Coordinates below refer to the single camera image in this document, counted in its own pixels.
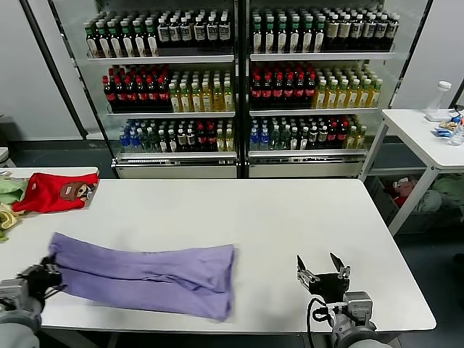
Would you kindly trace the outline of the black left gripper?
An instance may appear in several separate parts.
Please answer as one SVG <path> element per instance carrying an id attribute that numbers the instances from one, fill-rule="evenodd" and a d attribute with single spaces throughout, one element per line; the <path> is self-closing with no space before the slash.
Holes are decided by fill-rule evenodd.
<path id="1" fill-rule="evenodd" d="M 30 296 L 48 296 L 53 291 L 62 290 L 62 275 L 51 256 L 44 257 L 40 265 L 24 270 L 22 279 L 27 281 Z"/>

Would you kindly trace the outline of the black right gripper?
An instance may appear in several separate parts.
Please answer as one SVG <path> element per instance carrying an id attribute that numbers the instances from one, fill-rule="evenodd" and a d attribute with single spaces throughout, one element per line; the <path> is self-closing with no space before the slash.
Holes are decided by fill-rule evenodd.
<path id="1" fill-rule="evenodd" d="M 349 289 L 351 267 L 345 266 L 339 257 L 332 252 L 330 257 L 337 273 L 325 273 L 316 276 L 309 271 L 301 257 L 297 255 L 297 279 L 311 293 L 323 298 L 325 303 L 342 302 Z"/>

